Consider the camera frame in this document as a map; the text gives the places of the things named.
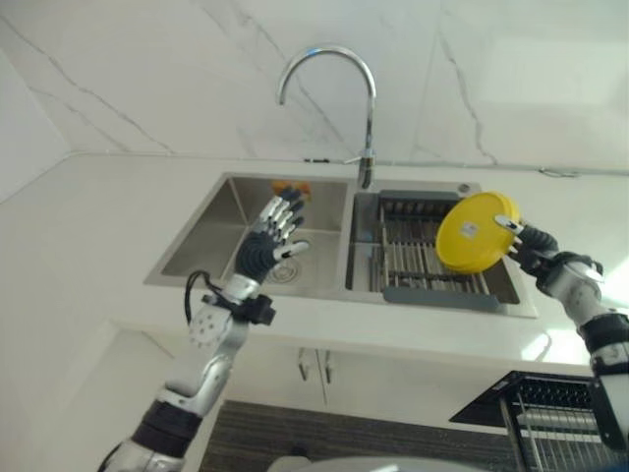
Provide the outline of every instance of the white countertop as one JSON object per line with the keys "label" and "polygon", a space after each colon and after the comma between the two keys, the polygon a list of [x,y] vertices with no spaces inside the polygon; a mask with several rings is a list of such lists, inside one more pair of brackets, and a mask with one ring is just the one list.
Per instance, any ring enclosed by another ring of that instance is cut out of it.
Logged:
{"label": "white countertop", "polygon": [[[0,307],[26,316],[63,312],[83,335],[90,321],[186,332],[183,290],[143,282],[223,172],[356,175],[355,166],[182,157],[82,155],[66,159],[0,205]],[[566,250],[627,258],[629,179],[552,179],[537,173],[377,167],[375,178],[478,182],[519,203]],[[400,357],[503,363],[505,368],[586,374],[588,353],[560,305],[525,278],[540,316],[275,296],[271,327],[252,335],[301,346]]]}

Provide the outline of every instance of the stainless steel sink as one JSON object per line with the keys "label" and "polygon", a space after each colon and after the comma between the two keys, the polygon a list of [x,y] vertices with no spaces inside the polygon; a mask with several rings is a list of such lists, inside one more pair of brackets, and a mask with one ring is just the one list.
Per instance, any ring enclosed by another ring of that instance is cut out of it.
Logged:
{"label": "stainless steel sink", "polygon": [[322,180],[284,176],[261,178],[254,175],[226,175],[215,193],[201,205],[198,215],[171,245],[161,268],[147,283],[182,285],[196,269],[208,270],[218,283],[233,272],[236,250],[264,205],[273,196],[273,185],[281,182],[307,186],[306,220],[293,235],[306,239],[311,248],[277,266],[264,284],[271,294],[321,296],[336,288],[339,251],[349,180]]}
{"label": "stainless steel sink", "polygon": [[366,192],[353,179],[226,174],[146,283],[184,286],[190,272],[200,268],[224,283],[242,239],[280,181],[310,189],[303,210],[306,223],[293,239],[306,239],[312,247],[276,267],[264,293],[537,315],[509,261],[469,277],[449,272],[438,261],[438,222],[456,201],[480,190],[459,182],[379,180]]}

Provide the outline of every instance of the sink drain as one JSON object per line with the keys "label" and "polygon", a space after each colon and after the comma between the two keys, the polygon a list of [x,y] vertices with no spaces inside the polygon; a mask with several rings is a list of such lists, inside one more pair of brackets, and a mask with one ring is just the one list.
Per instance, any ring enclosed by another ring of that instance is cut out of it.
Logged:
{"label": "sink drain", "polygon": [[299,277],[302,268],[295,259],[285,259],[268,273],[271,283],[289,283]]}

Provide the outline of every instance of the faucet handle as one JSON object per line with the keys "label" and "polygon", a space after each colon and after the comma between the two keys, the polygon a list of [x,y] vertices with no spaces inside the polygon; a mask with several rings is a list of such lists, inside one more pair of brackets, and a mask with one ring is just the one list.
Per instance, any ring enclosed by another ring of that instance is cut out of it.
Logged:
{"label": "faucet handle", "polygon": [[363,157],[361,155],[357,155],[356,157],[352,157],[351,159],[344,160],[344,164],[352,164],[358,160],[361,160]]}

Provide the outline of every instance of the gray rug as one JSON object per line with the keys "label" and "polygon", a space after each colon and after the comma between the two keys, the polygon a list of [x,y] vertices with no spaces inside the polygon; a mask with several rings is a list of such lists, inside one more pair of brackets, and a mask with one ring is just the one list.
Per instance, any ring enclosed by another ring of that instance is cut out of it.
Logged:
{"label": "gray rug", "polygon": [[228,401],[200,471],[265,472],[296,446],[311,460],[398,455],[447,459],[493,472],[516,470],[506,436]]}

